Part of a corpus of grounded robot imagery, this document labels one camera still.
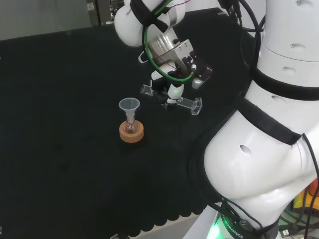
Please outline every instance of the table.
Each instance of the table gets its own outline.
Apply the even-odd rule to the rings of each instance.
[[[125,46],[114,26],[0,43],[0,226],[5,239],[107,239],[136,236],[207,203],[186,174],[196,138],[233,110],[250,78],[240,30],[219,9],[189,12],[176,27],[208,64],[198,116],[139,94],[153,71],[141,48]],[[243,35],[248,46],[251,38]],[[144,140],[119,138],[118,102],[141,102]]]

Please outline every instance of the funnel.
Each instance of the funnel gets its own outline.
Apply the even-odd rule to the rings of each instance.
[[[136,109],[140,106],[140,101],[135,98],[125,98],[119,103],[119,107],[125,111],[127,121],[133,123]]]

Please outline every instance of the screw hole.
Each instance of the screw hole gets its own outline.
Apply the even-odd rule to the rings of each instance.
[[[241,151],[242,151],[244,154],[246,154],[247,156],[250,156],[250,155],[251,155],[251,150],[250,150],[248,147],[246,147],[246,146],[244,146],[244,145],[241,145],[241,146],[240,146],[240,149],[241,149]]]
[[[296,69],[293,67],[284,66],[282,69],[285,72],[285,74],[287,74],[287,75],[295,75],[296,74]]]
[[[296,5],[303,9],[309,9],[314,6],[313,0],[296,0]]]
[[[282,103],[285,104],[286,101],[284,98],[280,97],[280,96],[271,96],[271,98],[273,99],[274,102],[276,103]]]

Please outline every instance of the black cable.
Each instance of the black cable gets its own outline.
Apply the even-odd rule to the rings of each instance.
[[[246,31],[246,32],[256,32],[255,29],[246,28],[246,27],[243,27],[243,30]]]
[[[226,207],[227,210],[231,211],[236,217],[240,218],[239,214],[231,207]]]
[[[152,14],[155,14],[155,12],[157,12],[157,11],[161,8],[161,6],[164,5],[165,2],[166,2],[166,0],[162,0],[161,3],[160,3],[157,7],[154,8],[154,10],[152,11]]]
[[[254,15],[254,12],[250,8],[250,6],[247,4],[247,2],[245,0],[239,0],[239,1],[243,5],[243,7],[246,9],[246,11],[248,12],[251,20],[253,21],[255,30],[256,30],[256,35],[255,35],[256,43],[254,45],[254,58],[255,58],[254,67],[257,67],[259,50],[260,50],[260,45],[261,45],[261,35],[260,35],[259,23],[256,19],[256,16]]]
[[[242,47],[243,46],[243,21],[242,21],[241,17],[239,18],[239,27],[240,27],[240,37],[239,37],[240,57],[244,61],[244,63],[246,64],[244,53],[243,53],[243,47]]]
[[[223,199],[224,199],[225,201],[227,201],[228,203],[231,203],[231,204],[233,204],[234,206],[236,206],[237,208],[239,208],[244,214],[246,214],[246,216],[248,216],[251,220],[255,221],[255,222],[260,226],[260,229],[264,228],[263,225],[261,225],[261,223],[260,223],[257,219],[255,219],[255,218],[253,218],[251,215],[249,215],[249,214],[248,214],[243,208],[241,208],[238,204],[236,204],[236,203],[230,201],[230,200],[227,199],[227,198],[223,198]]]
[[[261,19],[259,23],[259,28],[262,29],[266,22],[266,15],[264,15],[263,19]]]
[[[309,151],[310,151],[310,154],[311,154],[311,157],[313,158],[313,162],[314,162],[314,165],[315,165],[315,169],[316,169],[316,173],[317,173],[317,178],[319,178],[319,168],[318,168],[318,164],[317,164],[317,160],[316,160],[316,156],[315,156],[315,153],[314,153],[314,150],[306,136],[306,134],[303,133],[303,138],[309,148]],[[315,203],[315,199],[316,199],[316,195],[318,194],[319,192],[319,186],[317,186],[317,189],[316,189],[316,192],[311,200],[311,203],[310,203],[310,207],[309,207],[309,212],[308,212],[308,217],[307,217],[307,223],[306,223],[306,229],[305,229],[305,238],[307,238],[308,236],[308,230],[309,230],[309,226],[310,226],[310,217],[311,217],[311,214],[312,214],[312,211],[313,211],[313,207],[314,207],[314,203]]]
[[[101,25],[102,25],[102,22],[101,22],[100,8],[99,8],[98,0],[95,0],[95,1],[94,1],[94,4],[95,4],[95,8],[96,8],[96,15],[97,15],[97,17],[98,17],[98,25],[101,26]]]
[[[292,222],[290,222],[288,219],[284,218],[283,216],[279,217],[282,221],[284,221],[285,223],[287,223],[289,226],[291,225]]]
[[[293,226],[297,225],[299,222],[302,221],[302,218],[303,218],[304,213],[305,213],[305,207],[306,207],[306,200],[307,200],[308,191],[309,191],[309,186],[306,187],[306,189],[305,189],[302,211],[301,211],[301,213],[300,213],[298,219],[297,219],[297,220],[295,221],[295,223],[293,224]]]
[[[263,26],[265,24],[265,21],[266,21],[266,15],[263,17],[263,19],[261,19],[261,21],[259,23],[259,29],[260,29],[261,32],[264,31]],[[256,32],[256,29],[251,29],[251,28],[246,28],[246,27],[243,27],[243,29],[246,32]]]
[[[290,213],[289,211],[287,211],[287,210],[284,210],[284,212],[287,213],[289,217],[291,217],[291,218],[293,218],[293,219],[296,220],[295,222],[289,222],[289,224],[290,224],[291,226],[295,226],[295,225],[297,225],[298,223],[303,223],[303,224],[306,225],[306,222],[305,222],[304,220],[300,219],[300,216],[299,216],[299,217],[296,217],[295,215],[291,214],[291,213]]]

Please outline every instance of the wire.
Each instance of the wire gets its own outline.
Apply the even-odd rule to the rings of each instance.
[[[163,10],[165,9],[165,7],[166,7],[171,1],[173,1],[173,0],[167,0],[167,1],[163,4],[163,6],[161,6],[161,7],[155,12],[155,16],[160,15],[160,14],[163,12]]]
[[[297,220],[295,221],[295,223],[293,224],[293,226],[297,225],[299,222],[302,221],[302,218],[303,218],[304,213],[305,213],[305,207],[306,207],[306,201],[307,201],[308,191],[309,191],[309,186],[306,187],[306,189],[305,189],[302,211],[301,211],[301,213],[300,213],[298,219],[297,219]]]
[[[160,73],[163,77],[165,77],[169,80],[179,81],[179,82],[188,81],[189,79],[192,79],[194,77],[195,73],[191,72],[188,77],[179,79],[179,78],[172,77],[161,70],[161,68],[155,63],[155,61],[153,60],[153,57],[151,55],[151,52],[149,49],[149,43],[148,43],[148,27],[146,27],[146,26],[143,27],[142,44],[143,44],[143,48],[144,48],[146,57],[148,58],[149,62],[154,66],[156,71],[158,73]]]
[[[260,29],[261,32],[264,31],[263,26],[265,24],[265,21],[266,21],[266,15],[263,17],[263,19],[261,19],[261,21],[259,23],[259,29]],[[246,32],[256,32],[256,29],[251,29],[251,28],[246,28],[246,27],[243,27],[243,29]]]
[[[284,218],[283,216],[279,217],[282,221],[284,221],[285,223],[287,223],[288,225],[291,225],[292,222],[290,222],[288,219]]]
[[[191,1],[191,0],[187,0],[187,1],[183,2],[183,3],[176,4],[176,5],[174,5],[174,6],[170,6],[169,9],[171,9],[171,8],[173,8],[173,7],[176,7],[176,6],[179,6],[179,5],[183,5],[183,4],[185,4],[185,3],[188,3],[189,1]]]
[[[306,144],[307,144],[307,146],[309,148],[311,157],[313,158],[313,162],[314,162],[314,165],[315,165],[317,178],[319,178],[319,168],[318,168],[318,164],[317,164],[317,160],[316,160],[316,156],[315,156],[314,150],[313,150],[313,148],[312,148],[312,146],[311,146],[306,134],[304,134],[304,133],[303,133],[303,138],[304,138],[304,140],[305,140],[305,142],[306,142]],[[310,203],[308,217],[307,217],[307,223],[306,223],[306,229],[305,229],[305,238],[307,238],[307,236],[308,236],[308,230],[309,230],[309,225],[310,225],[310,217],[311,217],[311,214],[312,214],[312,211],[313,211],[316,195],[318,194],[318,192],[319,192],[319,186],[317,186],[316,192],[315,192],[315,194],[313,196],[313,199],[311,200],[311,203]]]
[[[241,59],[246,64],[244,53],[243,53],[243,48],[242,48],[242,46],[243,46],[243,31],[242,31],[242,29],[243,29],[243,21],[242,21],[241,17],[239,18],[239,27],[240,27],[239,51],[240,51]]]
[[[224,198],[225,201],[235,205],[237,208],[239,208],[244,214],[246,214],[246,216],[248,216],[251,220],[255,221],[259,226],[260,226],[260,229],[264,228],[263,225],[261,225],[261,223],[259,221],[257,221],[257,219],[253,218],[251,215],[249,215],[243,208],[241,208],[238,204],[230,201],[229,199],[227,198]]]
[[[254,15],[254,12],[250,8],[250,6],[247,4],[247,2],[245,0],[239,0],[239,1],[243,5],[243,7],[246,9],[246,11],[248,12],[251,20],[253,21],[255,30],[256,30],[256,35],[255,35],[256,43],[254,45],[254,51],[255,51],[255,53],[254,53],[254,58],[255,58],[254,66],[257,67],[259,50],[260,50],[260,45],[261,45],[261,35],[260,35],[259,23],[256,19],[256,16]]]
[[[160,4],[159,4],[157,7],[154,8],[154,10],[152,11],[152,14],[155,14],[155,13],[161,8],[161,6],[166,3],[166,1],[167,1],[167,0],[162,0],[162,1],[160,2]]]
[[[298,223],[303,223],[306,225],[306,222],[304,220],[299,220],[298,217],[296,217],[294,214],[292,214],[291,212],[287,211],[287,210],[284,210],[285,213],[288,214],[289,217],[295,219],[296,221],[295,222],[290,222],[289,224],[293,225],[293,224],[298,224]]]
[[[162,62],[165,62],[153,49],[150,48],[150,50],[151,50],[152,54],[154,54],[156,57],[158,57]],[[172,66],[171,64],[169,64],[167,62],[165,62],[164,64],[165,65],[169,65],[170,67],[174,68],[177,71],[184,72],[182,69],[176,68],[176,67]]]

